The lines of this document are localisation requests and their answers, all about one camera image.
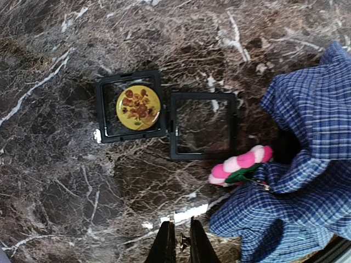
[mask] checkered cloth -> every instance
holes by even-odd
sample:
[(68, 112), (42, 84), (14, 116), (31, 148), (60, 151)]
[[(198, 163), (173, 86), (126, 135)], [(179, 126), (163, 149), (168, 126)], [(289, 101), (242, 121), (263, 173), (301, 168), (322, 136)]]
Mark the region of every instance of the checkered cloth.
[(212, 216), (210, 231), (242, 237), (241, 262), (290, 262), (351, 240), (351, 57), (337, 43), (320, 66), (277, 76), (262, 106), (298, 137), (291, 165), (262, 165)]

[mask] brown marble countertop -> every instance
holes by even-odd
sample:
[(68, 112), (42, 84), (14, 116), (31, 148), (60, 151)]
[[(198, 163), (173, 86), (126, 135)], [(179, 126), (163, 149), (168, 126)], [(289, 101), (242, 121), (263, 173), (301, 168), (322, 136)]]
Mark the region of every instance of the brown marble countertop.
[[(243, 153), (276, 136), (259, 107), (273, 77), (331, 41), (350, 52), (350, 15), (346, 0), (0, 1), (2, 248), (12, 262), (138, 263), (168, 217), (177, 236), (193, 214), (206, 230), (232, 190), (207, 183), (216, 161), (173, 162), (167, 137), (99, 144), (95, 79), (159, 69), (165, 96), (235, 93)], [(238, 238), (209, 237), (239, 259)]]

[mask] metal clip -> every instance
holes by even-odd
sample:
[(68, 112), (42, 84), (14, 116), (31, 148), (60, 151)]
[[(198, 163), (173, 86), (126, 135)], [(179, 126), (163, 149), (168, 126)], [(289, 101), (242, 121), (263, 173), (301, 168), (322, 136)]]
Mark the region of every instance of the metal clip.
[(270, 186), (267, 185), (266, 183), (260, 181), (260, 180), (257, 180), (257, 179), (248, 179), (248, 180), (249, 180), (249, 181), (252, 181), (252, 182), (254, 182), (254, 183), (256, 183), (256, 184), (262, 185), (262, 186), (264, 187), (264, 190), (265, 190), (265, 191), (269, 191), (269, 190), (270, 190)]

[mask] plastic frame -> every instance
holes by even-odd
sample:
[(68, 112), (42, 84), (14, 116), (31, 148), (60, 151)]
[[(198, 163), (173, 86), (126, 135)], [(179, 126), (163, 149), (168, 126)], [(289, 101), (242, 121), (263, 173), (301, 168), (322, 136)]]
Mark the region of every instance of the plastic frame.
[[(229, 125), (229, 151), (221, 153), (179, 153), (177, 134), (177, 100), (227, 100)], [(172, 160), (226, 159), (235, 154), (235, 138), (237, 134), (236, 110), (237, 99), (231, 93), (172, 93), (170, 110), (170, 142)]]
[[(161, 112), (156, 122), (159, 124), (160, 129), (153, 130), (153, 131), (147, 131), (147, 130), (131, 131), (130, 134), (123, 134), (123, 135), (108, 135), (106, 118), (105, 118), (105, 110), (104, 110), (105, 107), (104, 107), (104, 97), (103, 97), (103, 84), (115, 83), (115, 82), (126, 81), (126, 80), (132, 81), (134, 79), (141, 79), (145, 77), (152, 77), (154, 79), (153, 90), (156, 92), (161, 102)], [(96, 94), (96, 100), (97, 100), (97, 112), (98, 112), (99, 128), (101, 132), (102, 143), (108, 144), (112, 142), (135, 140), (135, 139), (142, 139), (142, 138), (162, 137), (166, 135), (167, 129), (166, 129), (166, 120), (165, 120), (165, 109), (164, 109), (163, 100), (162, 100), (161, 74), (158, 70), (139, 71), (134, 73), (119, 74), (111, 77), (101, 78), (96, 83), (95, 94)]]

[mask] yellow button badge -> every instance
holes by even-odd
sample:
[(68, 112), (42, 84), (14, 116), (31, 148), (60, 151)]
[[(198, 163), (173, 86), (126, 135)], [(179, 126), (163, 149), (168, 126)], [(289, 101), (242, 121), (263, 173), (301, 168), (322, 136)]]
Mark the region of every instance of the yellow button badge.
[(117, 100), (117, 116), (131, 130), (146, 130), (153, 126), (161, 111), (157, 94), (143, 85), (126, 89)]

